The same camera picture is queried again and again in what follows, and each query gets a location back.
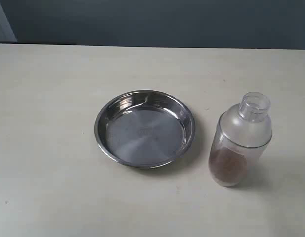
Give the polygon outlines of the round stainless steel dish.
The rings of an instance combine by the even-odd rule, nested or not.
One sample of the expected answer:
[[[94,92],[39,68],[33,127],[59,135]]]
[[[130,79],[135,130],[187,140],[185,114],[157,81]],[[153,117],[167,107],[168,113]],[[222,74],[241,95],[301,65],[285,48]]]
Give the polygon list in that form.
[[[153,169],[174,162],[189,150],[195,137],[195,119],[172,95],[130,91],[103,106],[94,123],[94,136],[111,160]]]

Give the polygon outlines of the clear plastic spice shaker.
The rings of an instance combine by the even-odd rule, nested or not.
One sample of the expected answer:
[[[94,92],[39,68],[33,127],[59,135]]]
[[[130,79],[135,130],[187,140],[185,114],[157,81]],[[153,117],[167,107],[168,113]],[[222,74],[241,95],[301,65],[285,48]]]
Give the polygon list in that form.
[[[263,154],[272,139],[269,108],[268,97],[249,92],[220,116],[208,159],[219,185],[238,185]]]

